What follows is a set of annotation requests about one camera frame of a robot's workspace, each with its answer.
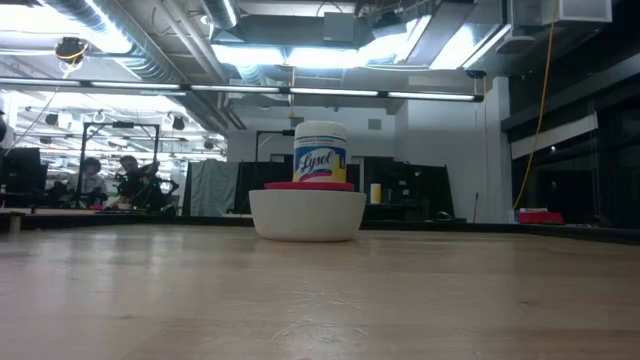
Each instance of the red lid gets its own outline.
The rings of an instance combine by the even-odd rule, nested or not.
[[[326,182],[282,182],[264,184],[268,190],[328,190],[328,191],[354,191],[353,184],[326,183]]]

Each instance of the wall vent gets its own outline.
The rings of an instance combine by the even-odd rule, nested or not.
[[[369,130],[382,130],[382,120],[369,119]]]
[[[559,0],[558,21],[612,22],[611,0]],[[542,1],[542,23],[553,21],[554,0]]]

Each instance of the table surface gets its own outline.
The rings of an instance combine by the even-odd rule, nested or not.
[[[0,238],[2,359],[640,359],[640,247],[113,226]]]

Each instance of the red object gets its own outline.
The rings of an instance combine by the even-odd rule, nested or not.
[[[564,219],[560,213],[524,212],[520,213],[520,224],[564,224]]]
[[[323,183],[323,182],[282,182],[264,184],[268,190],[328,190],[328,191],[354,191],[353,184]]]

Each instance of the white bowl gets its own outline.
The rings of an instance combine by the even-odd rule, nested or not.
[[[256,231],[284,241],[345,241],[360,228],[366,195],[346,191],[253,190]]]

